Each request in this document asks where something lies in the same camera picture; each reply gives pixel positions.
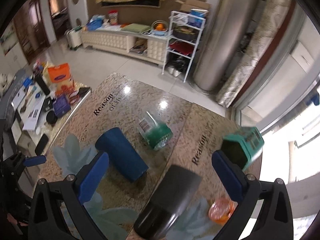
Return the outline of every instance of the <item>green container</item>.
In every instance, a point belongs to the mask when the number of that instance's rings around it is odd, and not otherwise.
[[[164,147],[173,136],[170,128],[161,120],[156,120],[148,111],[139,120],[137,129],[154,150]]]
[[[263,145],[263,138],[256,127],[241,127],[223,138],[221,150],[244,171],[260,156]]]

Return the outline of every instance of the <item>glass tabletop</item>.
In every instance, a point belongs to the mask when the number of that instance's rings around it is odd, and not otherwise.
[[[168,144],[158,151],[148,145],[137,129],[146,111],[164,122],[173,133]],[[202,212],[205,228],[197,231],[200,233],[198,236],[216,233],[220,227],[208,219],[207,209],[215,198],[227,194],[211,166],[211,154],[220,148],[222,136],[237,130],[236,124],[201,106],[116,73],[92,92],[60,131],[46,153],[47,163],[42,167],[39,178],[57,181],[68,172],[80,169],[84,156],[89,156],[90,151],[93,155],[96,153],[94,145],[97,139],[114,127],[120,128],[148,169],[139,179],[130,182],[111,162],[91,201],[84,204],[104,235],[110,240],[140,239],[132,230],[134,221],[172,164],[201,176],[202,182],[186,212],[195,207],[206,210]],[[70,134],[75,135],[73,143],[78,144],[77,147],[66,143]],[[56,151],[63,152],[65,148],[78,155],[72,160],[57,158]],[[61,165],[63,161],[69,161],[68,165]],[[260,165],[258,162],[250,167],[250,173],[259,177]],[[177,239],[181,230],[173,230],[167,240]]]

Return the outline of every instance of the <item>doorway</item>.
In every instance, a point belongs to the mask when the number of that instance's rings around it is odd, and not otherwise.
[[[50,46],[40,11],[40,0],[27,0],[13,18],[16,34],[28,63]]]
[[[51,20],[57,40],[71,29],[67,0],[49,0]]]

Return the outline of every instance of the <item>leaf pattern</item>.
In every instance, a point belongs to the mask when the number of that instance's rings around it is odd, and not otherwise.
[[[55,146],[53,148],[53,157],[62,169],[63,176],[77,174],[81,168],[89,164],[96,155],[97,150],[93,145],[89,145],[80,151],[79,140],[74,134],[67,136],[64,147]],[[84,207],[101,232],[109,240],[125,240],[128,232],[118,225],[133,224],[138,217],[137,212],[124,207],[102,210],[103,200],[97,192],[93,193],[90,201],[84,203]],[[78,236],[78,232],[75,229],[75,225],[67,208],[62,207],[61,210],[68,227]]]
[[[177,219],[167,233],[166,240],[212,240],[213,235],[203,236],[214,225],[208,217],[208,210],[207,200],[200,198]]]

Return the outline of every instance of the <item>metal rack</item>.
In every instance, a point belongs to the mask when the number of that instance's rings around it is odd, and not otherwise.
[[[198,28],[198,27],[195,27],[195,26],[192,26],[192,25],[189,25],[189,24],[184,24],[183,26],[186,26],[186,27],[189,27],[189,28],[192,28],[192,29],[195,29],[195,30],[198,30],[199,33],[198,33],[198,37],[196,39],[196,42],[191,42],[191,41],[185,41],[183,39],[179,39],[177,37],[175,37],[172,33],[173,33],[173,30],[172,30],[172,25],[173,24],[177,24],[177,22],[175,22],[173,19],[174,19],[174,16],[176,15],[186,15],[188,17],[193,17],[193,18],[196,18],[196,19],[200,19],[202,20],[202,23],[201,23],[201,28]],[[174,53],[174,54],[177,54],[179,56],[182,56],[182,57],[185,57],[185,58],[188,58],[190,59],[189,61],[189,65],[188,65],[188,68],[187,68],[187,72],[185,74],[185,77],[183,79],[183,82],[186,82],[187,80],[187,76],[188,76],[188,73],[190,71],[190,67],[191,67],[191,64],[192,64],[192,61],[193,61],[193,58],[195,57],[195,54],[196,54],[196,50],[197,50],[197,47],[199,45],[199,41],[200,41],[200,37],[201,37],[201,34],[202,34],[202,31],[204,29],[204,24],[205,24],[205,18],[201,18],[201,17],[198,17],[198,16],[195,16],[195,15],[191,15],[191,14],[188,14],[188,13],[182,13],[182,12],[178,12],[178,11],[172,11],[171,12],[171,16],[170,16],[170,23],[169,23],[169,35],[170,35],[170,38],[167,40],[167,44],[166,44],[166,50],[165,50],[165,54],[164,54],[164,62],[163,62],[163,67],[162,67],[162,74],[164,74],[164,69],[165,69],[165,66],[166,66],[166,63],[167,63],[167,56],[168,56],[168,53]],[[191,54],[191,56],[186,56],[186,55],[183,55],[177,51],[175,51],[174,49],[171,49],[169,47],[169,44],[170,44],[170,40],[172,39],[175,39],[177,41],[182,41],[182,42],[185,42],[185,43],[188,43],[192,46],[194,46],[193,48],[193,52]]]

